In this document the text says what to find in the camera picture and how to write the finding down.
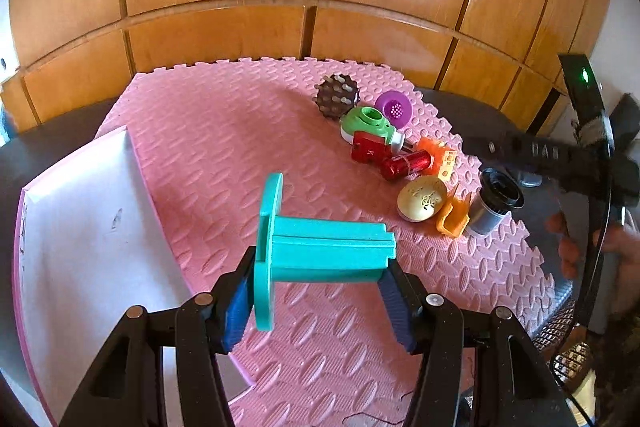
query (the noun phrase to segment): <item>black lid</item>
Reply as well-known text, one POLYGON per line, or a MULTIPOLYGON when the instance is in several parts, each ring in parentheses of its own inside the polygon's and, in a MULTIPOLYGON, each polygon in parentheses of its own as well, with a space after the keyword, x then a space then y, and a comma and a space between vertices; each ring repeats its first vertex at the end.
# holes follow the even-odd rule
POLYGON ((480 197, 484 204, 497 214, 506 214, 510 210, 522 208, 524 194, 504 172, 488 168, 480 173, 480 197))

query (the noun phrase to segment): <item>finger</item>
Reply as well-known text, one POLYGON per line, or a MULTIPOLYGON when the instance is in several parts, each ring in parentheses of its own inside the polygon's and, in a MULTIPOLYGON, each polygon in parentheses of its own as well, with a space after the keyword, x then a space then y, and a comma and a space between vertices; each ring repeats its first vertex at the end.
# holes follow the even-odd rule
POLYGON ((568 235, 566 221, 564 220, 564 214, 562 212, 558 212, 549 217, 549 219, 546 220, 545 227, 548 232, 568 235))
POLYGON ((580 259, 580 250, 571 239, 563 237, 558 245, 558 253, 562 261, 567 263, 576 263, 580 259))
MULTIPOLYGON (((597 245, 600 230, 593 234, 593 242, 597 245)), ((602 244, 605 252, 619 253, 625 260, 640 263, 640 233, 631 227, 612 225, 607 229, 602 244)))
POLYGON ((562 261, 562 275, 565 279, 575 279, 578 277, 578 269, 575 264, 562 261))

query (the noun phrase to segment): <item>cream colored ball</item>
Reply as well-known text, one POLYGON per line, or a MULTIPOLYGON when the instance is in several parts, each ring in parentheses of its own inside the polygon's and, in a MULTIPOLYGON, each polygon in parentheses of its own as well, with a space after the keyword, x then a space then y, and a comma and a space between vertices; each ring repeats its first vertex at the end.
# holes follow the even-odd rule
POLYGON ((447 199, 447 187, 437 176, 419 176, 398 194, 398 214, 417 223, 434 216, 447 199))

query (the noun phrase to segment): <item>person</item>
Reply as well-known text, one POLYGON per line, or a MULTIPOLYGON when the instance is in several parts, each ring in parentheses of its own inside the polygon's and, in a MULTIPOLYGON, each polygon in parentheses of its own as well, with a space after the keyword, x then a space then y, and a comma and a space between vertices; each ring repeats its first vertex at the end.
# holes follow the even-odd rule
MULTIPOLYGON (((559 254, 562 274, 577 275, 580 251, 569 239, 560 212, 546 224, 547 230, 562 234, 559 254)), ((594 234, 596 242, 600 231, 594 234)), ((596 374, 596 421, 598 427, 640 425, 640 233, 633 227, 610 226, 602 244, 605 253, 620 254, 616 292, 604 335, 588 332, 586 341, 593 354, 596 374)))

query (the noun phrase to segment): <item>red cylinder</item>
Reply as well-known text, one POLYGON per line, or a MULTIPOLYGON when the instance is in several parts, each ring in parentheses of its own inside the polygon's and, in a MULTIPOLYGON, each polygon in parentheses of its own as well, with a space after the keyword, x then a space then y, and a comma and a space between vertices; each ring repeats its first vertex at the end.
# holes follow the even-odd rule
POLYGON ((427 151, 420 150, 406 156, 394 156, 383 161, 380 173, 385 180, 391 182, 429 168, 432 161, 433 157, 427 151))

